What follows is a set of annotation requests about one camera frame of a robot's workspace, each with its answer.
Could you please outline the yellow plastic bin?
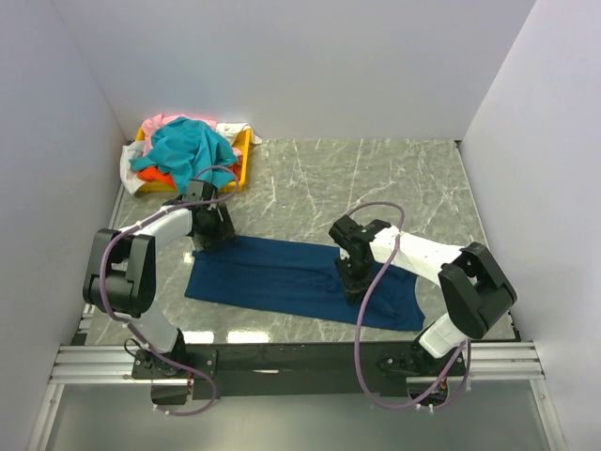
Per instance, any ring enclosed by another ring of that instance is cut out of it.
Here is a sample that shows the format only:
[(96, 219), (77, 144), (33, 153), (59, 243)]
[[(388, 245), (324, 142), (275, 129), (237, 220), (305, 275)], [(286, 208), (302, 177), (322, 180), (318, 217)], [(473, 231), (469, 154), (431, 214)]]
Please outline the yellow plastic bin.
[[(248, 167), (248, 158), (250, 156), (250, 149), (252, 146), (258, 145), (262, 143), (262, 140), (258, 137), (254, 136), (253, 130), (248, 126), (244, 125), (243, 127), (239, 127), (238, 124), (224, 124), (221, 123), (218, 125), (218, 128), (223, 128), (226, 130), (229, 128), (232, 132), (236, 132), (234, 135), (228, 137), (228, 132), (226, 133), (226, 139), (230, 142), (234, 153), (239, 156), (239, 161), (235, 164), (240, 164), (245, 168), (246, 178), (247, 178), (247, 167)], [(242, 190), (238, 186), (238, 191), (242, 192), (244, 190), (244, 186)], [(140, 191), (142, 192), (170, 192), (170, 191), (147, 191), (144, 188), (144, 183), (142, 184)]]

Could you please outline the white t-shirt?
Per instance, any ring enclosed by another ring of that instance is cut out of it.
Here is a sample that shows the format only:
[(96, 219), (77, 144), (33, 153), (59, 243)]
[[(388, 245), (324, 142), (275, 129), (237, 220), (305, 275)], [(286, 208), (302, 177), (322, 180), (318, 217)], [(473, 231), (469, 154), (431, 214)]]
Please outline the white t-shirt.
[[(230, 137), (230, 136), (234, 135), (236, 132), (232, 132), (229, 128), (227, 128), (226, 130), (224, 130), (223, 128), (218, 128), (218, 125), (221, 124), (221, 123), (224, 123), (224, 124), (238, 124), (239, 125), (238, 129), (239, 129), (239, 127), (243, 127), (244, 125), (248, 125), (253, 130), (253, 128), (251, 127), (251, 125), (248, 124), (248, 123), (217, 122), (216, 133), (219, 134), (220, 136), (222, 136), (229, 144), (230, 144), (230, 142), (226, 139), (226, 133), (228, 132), (227, 136)], [(148, 192), (142, 192), (142, 191), (140, 191), (140, 188), (141, 188), (143, 182), (136, 177), (136, 172), (141, 171), (143, 169), (137, 170), (137, 169), (133, 169), (131, 167), (131, 160), (137, 159), (137, 158), (140, 158), (140, 157), (144, 156), (143, 155), (144, 142), (136, 140), (137, 136), (144, 137), (144, 135), (139, 131), (139, 129), (138, 129), (138, 132), (137, 132), (137, 134), (135, 136), (135, 139), (130, 144), (128, 144), (128, 145), (126, 145), (126, 146), (124, 146), (122, 148), (121, 157), (120, 157), (120, 164), (119, 164), (121, 182), (122, 182), (123, 186), (126, 188), (126, 190), (130, 194), (136, 194), (138, 192), (148, 193)]]

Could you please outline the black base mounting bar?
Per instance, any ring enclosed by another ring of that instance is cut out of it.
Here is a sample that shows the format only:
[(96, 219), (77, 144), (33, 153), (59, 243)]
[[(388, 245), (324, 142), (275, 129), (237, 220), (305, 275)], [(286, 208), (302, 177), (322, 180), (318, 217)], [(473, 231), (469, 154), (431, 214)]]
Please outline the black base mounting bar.
[(181, 364), (168, 365), (148, 350), (135, 353), (131, 375), (154, 381), (152, 400), (182, 405), (219, 397), (346, 395), (361, 392), (359, 378), (382, 397), (416, 397), (437, 376), (466, 372), (463, 354), (435, 359), (407, 341), (313, 344), (186, 345)]

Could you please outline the teal t-shirt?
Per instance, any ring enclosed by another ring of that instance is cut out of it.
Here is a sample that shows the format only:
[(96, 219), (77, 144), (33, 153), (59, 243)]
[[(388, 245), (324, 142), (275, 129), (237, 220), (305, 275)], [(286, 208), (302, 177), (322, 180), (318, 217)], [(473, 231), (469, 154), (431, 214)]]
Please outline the teal t-shirt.
[(177, 117), (150, 135), (150, 149), (130, 159), (130, 165), (135, 172), (157, 169), (171, 177), (179, 194), (185, 194), (193, 179), (223, 188), (234, 180), (224, 168), (238, 161), (230, 143), (207, 122)]

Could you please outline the aluminium frame rail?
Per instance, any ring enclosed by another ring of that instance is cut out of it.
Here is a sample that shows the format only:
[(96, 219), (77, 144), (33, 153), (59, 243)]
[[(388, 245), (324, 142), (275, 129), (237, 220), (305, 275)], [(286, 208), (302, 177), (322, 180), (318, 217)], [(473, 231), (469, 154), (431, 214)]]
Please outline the aluminium frame rail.
[(118, 346), (64, 346), (33, 450), (564, 450), (533, 343), (472, 347), (470, 379), (437, 412), (393, 412), (357, 391), (227, 397), (182, 418), (153, 412), (149, 382)]

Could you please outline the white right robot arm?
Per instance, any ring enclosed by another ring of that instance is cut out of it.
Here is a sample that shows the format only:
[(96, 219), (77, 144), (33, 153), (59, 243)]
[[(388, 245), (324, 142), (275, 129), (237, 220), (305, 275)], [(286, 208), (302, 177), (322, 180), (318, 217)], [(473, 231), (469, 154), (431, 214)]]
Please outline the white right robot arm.
[(360, 306), (356, 349), (367, 310), (364, 304), (381, 280), (372, 270), (375, 264), (384, 270), (399, 268), (440, 288), (446, 313), (409, 345), (408, 352), (393, 360), (416, 375), (432, 375), (450, 365), (459, 345), (483, 338), (516, 302), (515, 289), (479, 242), (461, 247), (429, 241), (382, 220), (360, 225), (347, 215), (331, 226), (329, 235), (341, 248), (335, 265), (347, 301)]

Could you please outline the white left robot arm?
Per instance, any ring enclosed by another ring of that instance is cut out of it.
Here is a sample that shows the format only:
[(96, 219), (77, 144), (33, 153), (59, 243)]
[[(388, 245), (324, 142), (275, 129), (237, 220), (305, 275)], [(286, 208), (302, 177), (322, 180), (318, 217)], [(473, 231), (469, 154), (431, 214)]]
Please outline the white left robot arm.
[(183, 333), (155, 304), (156, 257), (180, 238), (192, 239), (198, 251), (211, 251), (236, 237), (225, 204), (213, 184), (193, 180), (184, 194), (157, 212), (122, 229), (103, 228), (92, 241), (83, 284), (86, 303), (122, 323), (138, 337), (154, 366), (168, 378), (188, 364)]

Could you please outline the dark blue t-shirt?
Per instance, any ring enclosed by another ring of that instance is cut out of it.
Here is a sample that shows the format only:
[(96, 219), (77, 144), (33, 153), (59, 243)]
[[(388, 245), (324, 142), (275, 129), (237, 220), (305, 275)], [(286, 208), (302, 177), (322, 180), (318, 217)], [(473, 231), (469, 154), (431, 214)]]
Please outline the dark blue t-shirt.
[[(254, 310), (354, 324), (334, 260), (337, 247), (238, 236), (216, 251), (199, 251), (185, 296)], [(363, 315), (367, 327), (400, 332), (422, 330), (416, 276), (391, 267), (379, 281)]]

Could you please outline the orange t-shirt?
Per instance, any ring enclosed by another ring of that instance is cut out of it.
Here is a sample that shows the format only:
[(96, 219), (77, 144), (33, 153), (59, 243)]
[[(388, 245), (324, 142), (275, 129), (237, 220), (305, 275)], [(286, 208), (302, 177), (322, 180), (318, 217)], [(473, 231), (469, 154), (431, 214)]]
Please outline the orange t-shirt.
[[(239, 176), (239, 188), (242, 190), (246, 184), (245, 168), (240, 164), (233, 164), (230, 169)], [(177, 186), (169, 173), (161, 172), (156, 166), (150, 166), (137, 172), (138, 178), (144, 183), (147, 191), (170, 191), (175, 192)]]

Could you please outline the pink t-shirt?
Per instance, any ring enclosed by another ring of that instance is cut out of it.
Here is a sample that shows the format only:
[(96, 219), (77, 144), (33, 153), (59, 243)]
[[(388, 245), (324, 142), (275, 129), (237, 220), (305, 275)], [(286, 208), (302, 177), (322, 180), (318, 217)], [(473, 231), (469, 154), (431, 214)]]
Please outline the pink t-shirt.
[(212, 119), (205, 119), (202, 117), (190, 117), (187, 115), (171, 115), (171, 116), (167, 116), (164, 114), (158, 114), (154, 117), (150, 117), (147, 118), (141, 125), (139, 131), (144, 135), (144, 137), (140, 137), (137, 136), (136, 140), (137, 141), (143, 141), (144, 142), (144, 147), (143, 147), (143, 155), (146, 156), (149, 151), (151, 151), (153, 145), (151, 142), (151, 138), (152, 135), (160, 128), (164, 127), (165, 125), (179, 119), (179, 118), (186, 118), (189, 120), (195, 120), (195, 121), (202, 121), (204, 123), (206, 123), (208, 125), (208, 127), (216, 132), (217, 130), (217, 122), (215, 120)]

